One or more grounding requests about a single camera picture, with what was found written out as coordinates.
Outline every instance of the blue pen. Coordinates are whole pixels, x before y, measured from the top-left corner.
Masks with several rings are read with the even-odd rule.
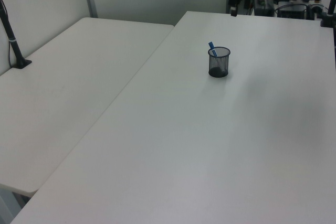
[[[215,47],[214,47],[214,44],[212,43],[212,41],[209,42],[209,46],[210,46],[210,49],[212,50],[212,53],[214,54],[214,56],[217,57]]]

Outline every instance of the cable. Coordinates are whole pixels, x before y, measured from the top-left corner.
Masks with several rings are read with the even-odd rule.
[[[8,18],[8,11],[7,11],[7,8],[6,8],[6,5],[5,5],[5,3],[4,3],[4,1],[3,0],[1,0],[1,3],[2,3],[2,5],[4,6],[4,8],[5,8],[5,12],[6,12],[6,16],[7,16],[7,18]],[[11,61],[11,53],[10,53],[10,42],[8,41],[8,64],[9,64],[9,67],[10,68],[12,68],[12,64],[10,63]]]
[[[4,8],[5,8],[6,16],[7,16],[7,18],[8,18],[8,11],[7,11],[6,5],[5,5],[5,3],[4,3],[3,0],[1,0],[1,3],[2,3],[2,5],[3,5]]]
[[[10,63],[11,61],[11,53],[10,53],[10,42],[8,42],[8,63],[9,63],[9,67],[12,68],[12,64]]]
[[[277,10],[280,10],[280,9],[283,9],[283,8],[286,8],[286,7],[290,7],[290,6],[296,6],[296,5],[303,5],[306,8],[308,7],[308,5],[306,5],[306,4],[289,4],[289,5],[280,6],[280,7],[276,8],[274,11],[276,12]]]

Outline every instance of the black pole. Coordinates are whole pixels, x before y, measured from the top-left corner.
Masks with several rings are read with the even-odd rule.
[[[333,17],[335,10],[336,0],[330,0],[329,8],[327,13],[322,13],[321,15],[321,26],[334,28],[335,19]]]
[[[19,45],[16,41],[12,27],[9,23],[8,16],[5,10],[5,6],[3,5],[2,0],[0,0],[0,18],[1,18],[2,24],[4,25],[5,31],[7,33],[9,43],[11,44],[13,52],[16,57],[16,64],[13,66],[13,68],[22,69],[25,66],[29,65],[32,61],[26,60],[25,58],[23,58],[21,54]]]

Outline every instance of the mesh pen cup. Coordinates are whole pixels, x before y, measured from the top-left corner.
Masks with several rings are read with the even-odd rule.
[[[209,54],[209,74],[212,77],[224,77],[228,75],[229,55],[231,51],[226,47],[215,47],[208,51]]]

